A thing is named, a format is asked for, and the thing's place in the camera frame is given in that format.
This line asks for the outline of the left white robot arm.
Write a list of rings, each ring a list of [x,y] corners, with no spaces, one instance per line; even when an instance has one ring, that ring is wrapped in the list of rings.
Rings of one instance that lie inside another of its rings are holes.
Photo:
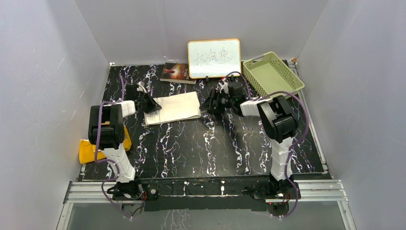
[[[136,112],[149,114],[161,109],[151,97],[143,82],[127,85],[124,100],[119,102],[102,102],[90,108],[88,140],[95,145],[95,153],[101,151],[115,176],[115,186],[107,190],[114,197],[139,199],[144,193],[136,177],[136,170],[131,165],[124,148],[124,119]]]

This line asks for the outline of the yellow bear towel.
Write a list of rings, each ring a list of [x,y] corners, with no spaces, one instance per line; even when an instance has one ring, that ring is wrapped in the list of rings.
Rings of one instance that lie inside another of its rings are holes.
[[[131,149],[132,142],[126,126],[124,126],[124,150],[129,151]],[[92,145],[89,140],[81,139],[79,142],[79,162],[80,164],[86,164],[94,162],[95,145]]]

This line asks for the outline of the white towel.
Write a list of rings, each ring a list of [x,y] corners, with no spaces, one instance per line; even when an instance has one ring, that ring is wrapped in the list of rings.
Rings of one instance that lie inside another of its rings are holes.
[[[151,113],[144,113],[147,126],[201,117],[197,92],[158,97],[154,98],[154,100],[161,106],[161,109]]]

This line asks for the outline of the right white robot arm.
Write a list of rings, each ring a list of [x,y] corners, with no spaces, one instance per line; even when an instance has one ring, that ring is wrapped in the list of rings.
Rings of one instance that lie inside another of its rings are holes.
[[[220,81],[201,104],[200,109],[220,114],[231,108],[239,116],[256,116],[261,119],[265,134],[271,139],[272,165],[270,194],[283,198],[293,187],[290,165],[290,147],[299,127],[298,120],[284,97],[287,92],[276,91],[262,98],[247,99],[238,82]]]

